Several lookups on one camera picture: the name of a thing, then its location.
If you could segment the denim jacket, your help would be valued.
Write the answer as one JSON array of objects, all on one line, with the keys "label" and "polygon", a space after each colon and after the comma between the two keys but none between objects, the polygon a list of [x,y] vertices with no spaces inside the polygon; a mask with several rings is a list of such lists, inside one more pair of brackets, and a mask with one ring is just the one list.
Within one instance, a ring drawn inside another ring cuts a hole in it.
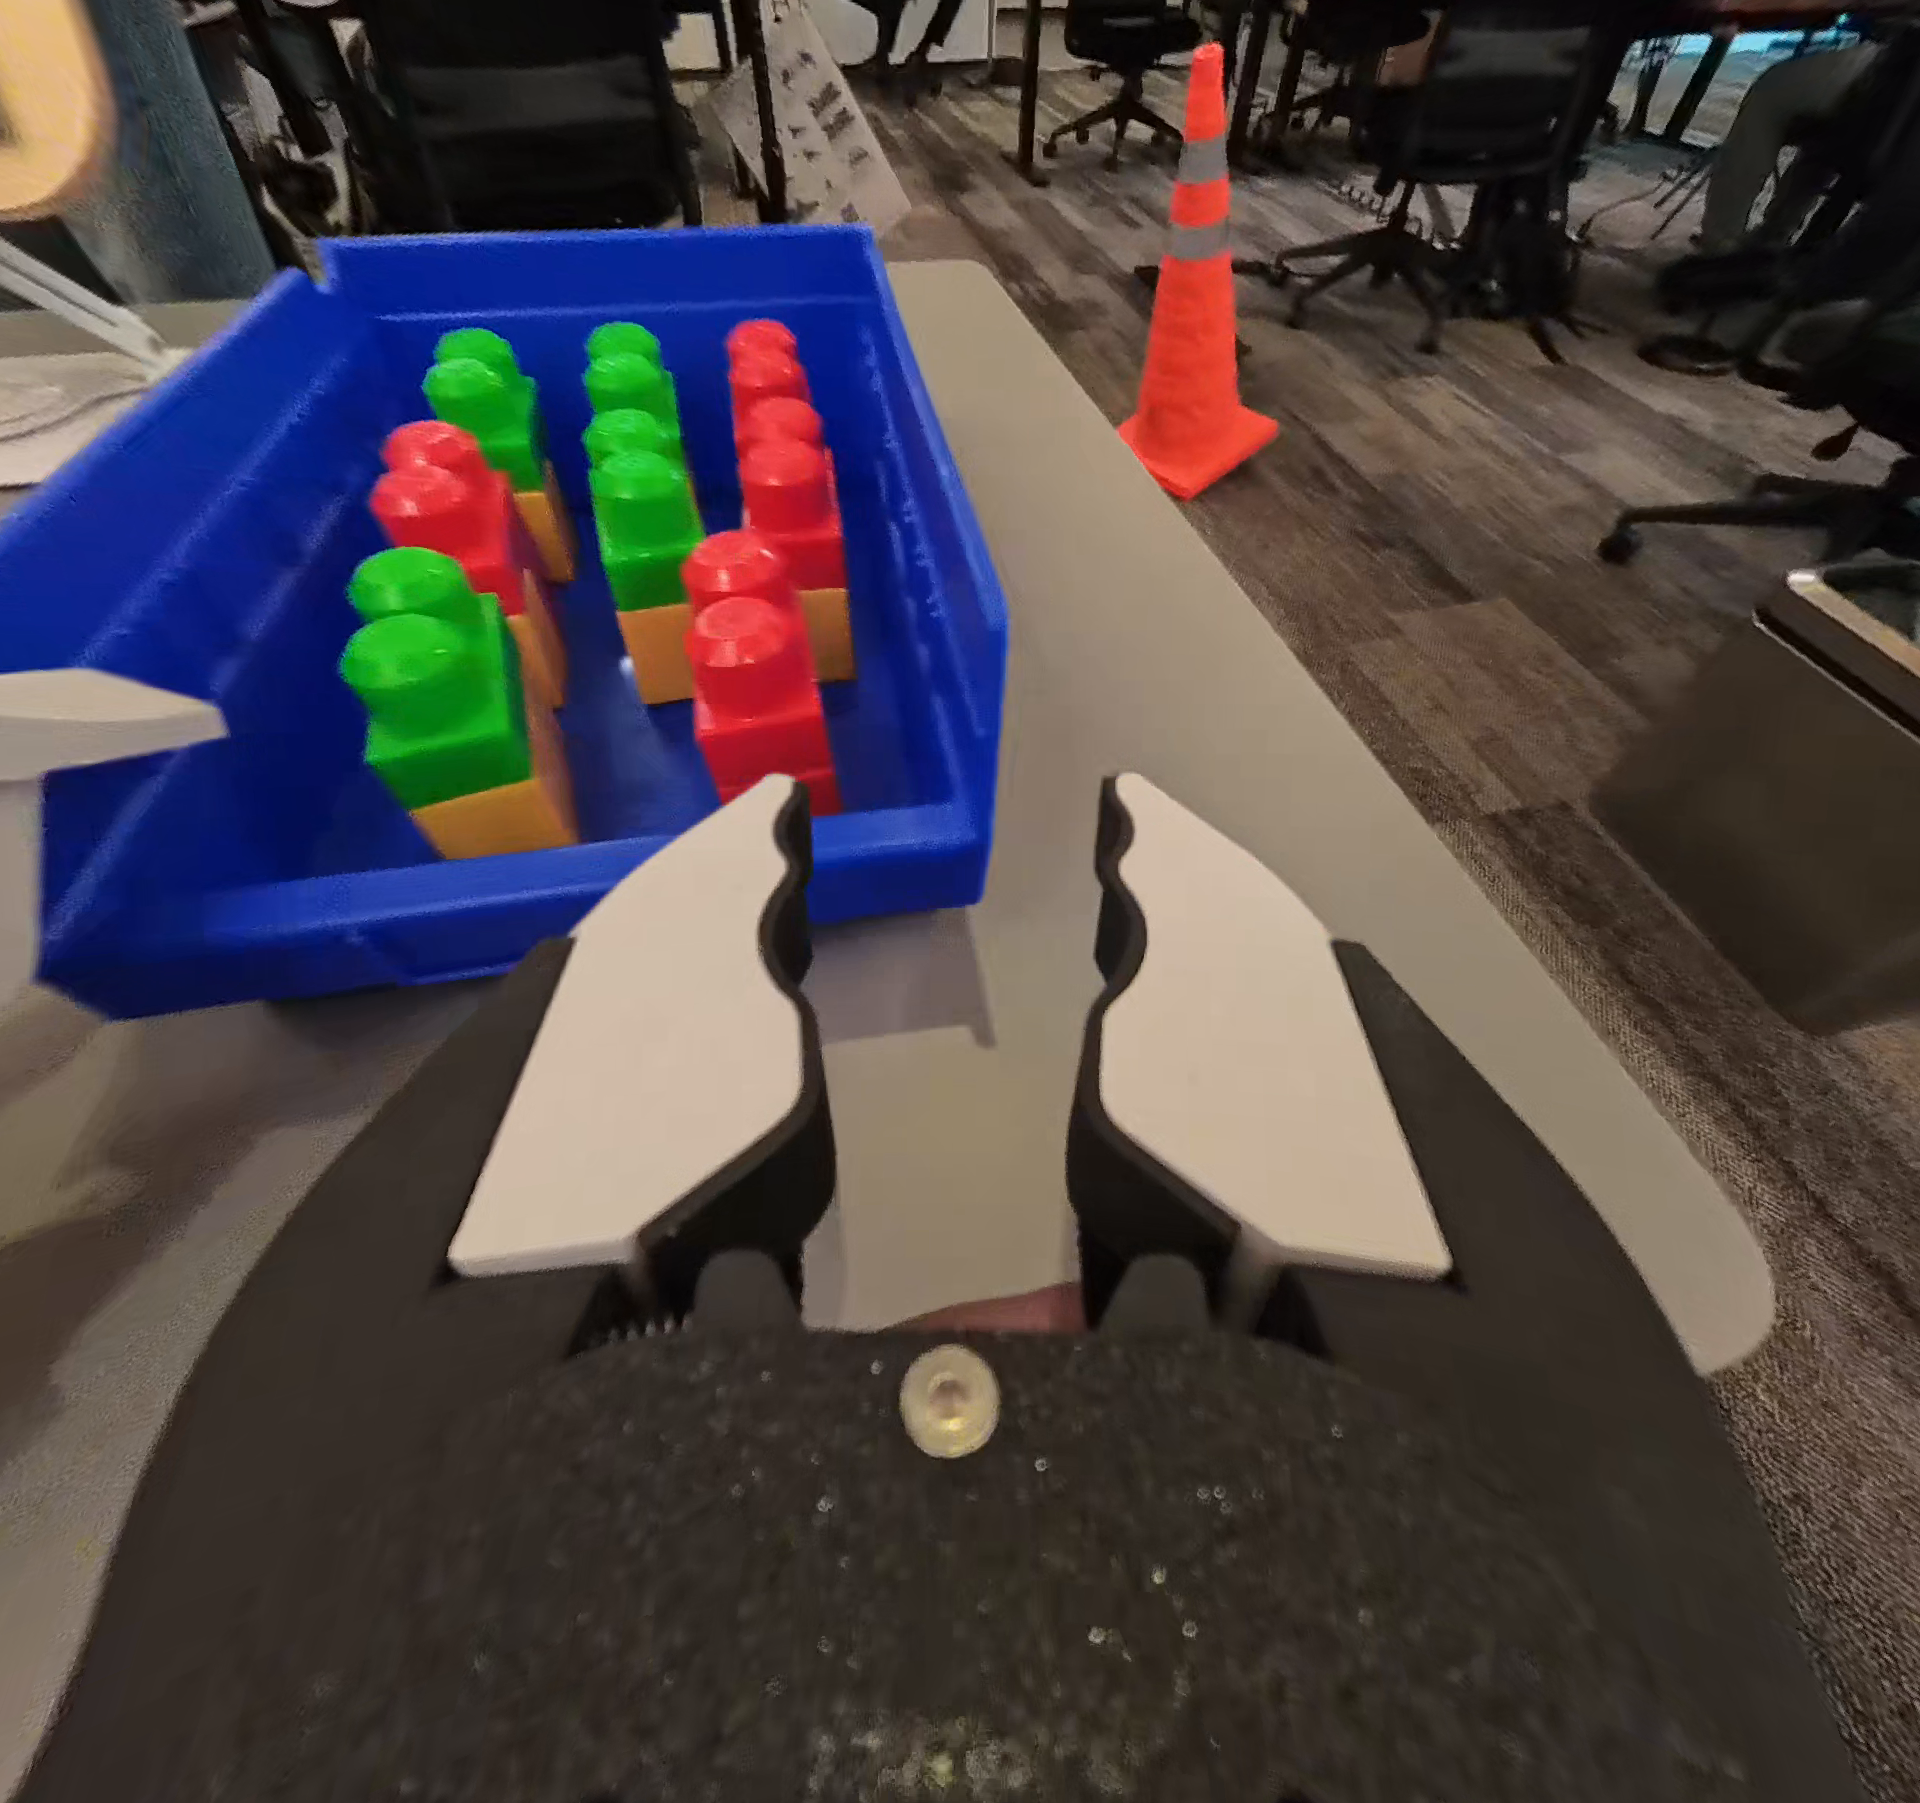
[{"label": "denim jacket", "polygon": [[247,299],[275,257],[177,0],[84,0],[114,109],[112,150],[62,221],[130,305]]}]

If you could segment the orange traffic cone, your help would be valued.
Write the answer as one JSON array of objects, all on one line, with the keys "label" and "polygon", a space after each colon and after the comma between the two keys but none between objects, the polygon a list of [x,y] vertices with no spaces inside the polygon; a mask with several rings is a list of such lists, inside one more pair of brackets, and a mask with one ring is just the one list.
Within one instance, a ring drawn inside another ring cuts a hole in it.
[{"label": "orange traffic cone", "polygon": [[1144,376],[1136,408],[1119,425],[1144,469],[1176,499],[1204,494],[1281,432],[1240,396],[1224,62],[1215,41],[1192,62]]}]

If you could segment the black mesh office chair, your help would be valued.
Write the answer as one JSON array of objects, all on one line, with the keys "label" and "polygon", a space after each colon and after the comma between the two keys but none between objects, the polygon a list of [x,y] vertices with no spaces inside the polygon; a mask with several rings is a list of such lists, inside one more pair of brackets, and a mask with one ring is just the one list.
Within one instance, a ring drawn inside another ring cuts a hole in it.
[{"label": "black mesh office chair", "polygon": [[668,0],[350,0],[393,233],[696,224]]}]

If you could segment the rows of toy blocks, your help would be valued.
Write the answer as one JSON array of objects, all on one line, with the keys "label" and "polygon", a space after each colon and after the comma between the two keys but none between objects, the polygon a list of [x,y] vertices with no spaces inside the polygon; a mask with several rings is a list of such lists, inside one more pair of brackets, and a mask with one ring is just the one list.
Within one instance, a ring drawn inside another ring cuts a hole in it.
[{"label": "rows of toy blocks", "polygon": [[[710,528],[677,382],[639,322],[589,331],[589,522],[617,651],[642,711],[688,711],[728,803],[768,778],[844,811],[828,685],[856,677],[837,468],[795,328],[724,338],[742,518]],[[422,378],[370,494],[384,548],[350,577],[359,621],[342,677],[364,761],[437,855],[582,839],[562,711],[571,690],[556,593],[580,576],[540,393],[512,342],[461,326]]]}]

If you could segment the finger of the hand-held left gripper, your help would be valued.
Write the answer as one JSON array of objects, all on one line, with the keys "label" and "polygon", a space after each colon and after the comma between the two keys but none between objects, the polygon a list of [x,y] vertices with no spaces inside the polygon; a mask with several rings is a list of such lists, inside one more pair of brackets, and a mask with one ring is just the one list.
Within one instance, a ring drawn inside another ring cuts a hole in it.
[{"label": "finger of the hand-held left gripper", "polygon": [[208,700],[99,670],[2,676],[2,784],[171,755],[225,739]]}]

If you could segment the blue plastic bin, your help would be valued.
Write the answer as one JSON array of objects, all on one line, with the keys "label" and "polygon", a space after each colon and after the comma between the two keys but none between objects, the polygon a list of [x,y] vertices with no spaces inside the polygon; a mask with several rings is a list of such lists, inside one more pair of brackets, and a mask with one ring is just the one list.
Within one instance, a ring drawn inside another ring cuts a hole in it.
[{"label": "blue plastic bin", "polygon": [[4,519],[4,672],[215,702],[229,736],[51,778],[36,974],[132,1021],[504,974],[718,808],[692,712],[644,711],[597,548],[563,589],[559,714],[584,842],[442,862],[364,762],[340,677],[380,446],[446,332],[502,335],[589,533],[589,332],[661,340],[710,530],[742,519],[726,337],[793,328],[837,472],[856,677],[828,690],[842,815],[815,925],[977,903],[1011,626],[989,542],[863,226],[331,244]]}]

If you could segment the grey desk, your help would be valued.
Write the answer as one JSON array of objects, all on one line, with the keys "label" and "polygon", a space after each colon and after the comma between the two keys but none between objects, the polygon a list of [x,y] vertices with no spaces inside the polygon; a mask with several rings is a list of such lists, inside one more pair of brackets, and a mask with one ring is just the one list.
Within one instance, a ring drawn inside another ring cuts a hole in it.
[{"label": "grey desk", "polygon": [[[1013,297],[892,267],[1013,643],[987,891],[820,939],[837,1205],[807,1316],[1063,1283],[1097,785],[1140,773],[1367,943],[1547,1143],[1703,1373],[1770,1333],[1758,1240]],[[4,1014],[2,1782],[59,1708],[154,1439],[319,1176],[483,985],[99,1022]]]}]

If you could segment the black pole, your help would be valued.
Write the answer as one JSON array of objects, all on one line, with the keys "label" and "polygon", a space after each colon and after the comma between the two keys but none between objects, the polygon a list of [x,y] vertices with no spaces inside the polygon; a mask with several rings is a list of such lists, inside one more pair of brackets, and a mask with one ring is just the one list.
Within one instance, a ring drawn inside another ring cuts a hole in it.
[{"label": "black pole", "polygon": [[787,177],[780,141],[778,115],[774,109],[774,60],[768,41],[768,26],[763,18],[763,0],[729,2],[735,38],[745,48],[748,65],[759,124],[759,219],[763,224],[782,224],[787,221]]}]

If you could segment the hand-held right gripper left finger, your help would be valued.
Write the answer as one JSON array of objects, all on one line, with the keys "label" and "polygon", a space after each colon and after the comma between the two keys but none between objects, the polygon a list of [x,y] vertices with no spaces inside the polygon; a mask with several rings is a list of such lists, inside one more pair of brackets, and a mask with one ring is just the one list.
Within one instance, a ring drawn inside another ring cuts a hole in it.
[{"label": "hand-held right gripper left finger", "polygon": [[799,1300],[836,1192],[807,788],[774,775],[642,861],[571,928],[449,1267],[616,1269],[684,1316],[706,1265]]}]

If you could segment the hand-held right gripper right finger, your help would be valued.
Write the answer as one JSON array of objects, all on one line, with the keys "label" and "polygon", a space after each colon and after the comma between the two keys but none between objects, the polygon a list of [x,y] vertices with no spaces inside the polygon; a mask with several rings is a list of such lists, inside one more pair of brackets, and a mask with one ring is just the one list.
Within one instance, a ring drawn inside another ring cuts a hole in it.
[{"label": "hand-held right gripper right finger", "polygon": [[1093,875],[1100,989],[1069,1108],[1087,1319],[1154,1259],[1242,1325],[1295,1269],[1443,1283],[1452,1250],[1312,906],[1136,773],[1100,785]]}]

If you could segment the white printed board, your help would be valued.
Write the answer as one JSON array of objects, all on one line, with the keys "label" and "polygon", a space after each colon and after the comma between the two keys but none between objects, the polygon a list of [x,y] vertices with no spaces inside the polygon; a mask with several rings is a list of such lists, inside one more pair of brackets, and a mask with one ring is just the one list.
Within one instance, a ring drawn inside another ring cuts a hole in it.
[{"label": "white printed board", "polygon": [[[888,236],[910,200],[849,70],[800,0],[763,0],[789,226],[865,226]],[[694,103],[702,171],[726,191],[720,221],[759,219],[761,148],[747,52]]]}]

